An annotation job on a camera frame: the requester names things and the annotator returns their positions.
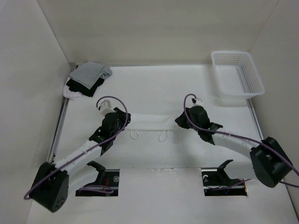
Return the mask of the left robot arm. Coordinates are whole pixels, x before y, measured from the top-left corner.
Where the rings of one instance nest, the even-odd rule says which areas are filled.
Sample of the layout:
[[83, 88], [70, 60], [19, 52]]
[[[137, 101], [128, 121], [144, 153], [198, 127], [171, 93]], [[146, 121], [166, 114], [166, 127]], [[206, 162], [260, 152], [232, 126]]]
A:
[[94, 160], [102, 156], [112, 146], [116, 136], [131, 122], [131, 114], [119, 108], [104, 115], [101, 126], [89, 137], [78, 150], [56, 163], [43, 163], [36, 174], [31, 189], [24, 199], [32, 199], [50, 212], [58, 211], [65, 203], [70, 179], [79, 171], [95, 165], [95, 170], [89, 174], [89, 181], [94, 186], [100, 186], [105, 180], [102, 172], [105, 168], [99, 167]]

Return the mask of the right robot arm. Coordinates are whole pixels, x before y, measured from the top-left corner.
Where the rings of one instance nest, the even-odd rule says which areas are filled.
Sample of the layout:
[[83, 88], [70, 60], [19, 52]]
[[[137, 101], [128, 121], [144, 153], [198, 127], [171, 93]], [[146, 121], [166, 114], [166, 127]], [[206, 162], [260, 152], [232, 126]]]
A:
[[263, 185], [273, 188], [282, 183], [298, 188], [298, 185], [282, 181], [291, 172], [293, 164], [276, 139], [267, 137], [257, 141], [221, 131], [223, 126], [211, 122], [206, 110], [199, 105], [185, 108], [175, 122], [181, 128], [195, 130], [207, 143], [228, 148], [249, 158], [256, 178]]

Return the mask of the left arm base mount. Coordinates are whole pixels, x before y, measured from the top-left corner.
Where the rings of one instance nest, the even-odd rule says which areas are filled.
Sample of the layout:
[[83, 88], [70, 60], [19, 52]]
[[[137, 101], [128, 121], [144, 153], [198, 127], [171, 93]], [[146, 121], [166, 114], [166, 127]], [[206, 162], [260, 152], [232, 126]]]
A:
[[84, 185], [83, 190], [77, 190], [75, 196], [79, 197], [107, 197], [118, 196], [119, 194], [119, 169], [106, 169], [95, 161], [87, 164], [92, 171], [97, 171], [97, 176], [93, 182]]

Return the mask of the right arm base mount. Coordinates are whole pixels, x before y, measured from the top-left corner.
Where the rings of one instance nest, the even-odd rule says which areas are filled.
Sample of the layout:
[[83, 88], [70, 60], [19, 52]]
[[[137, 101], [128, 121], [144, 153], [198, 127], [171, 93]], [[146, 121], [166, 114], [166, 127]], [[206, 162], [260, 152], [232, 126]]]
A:
[[220, 166], [201, 170], [205, 196], [247, 196], [245, 181], [231, 179], [225, 168], [233, 160], [226, 160]]

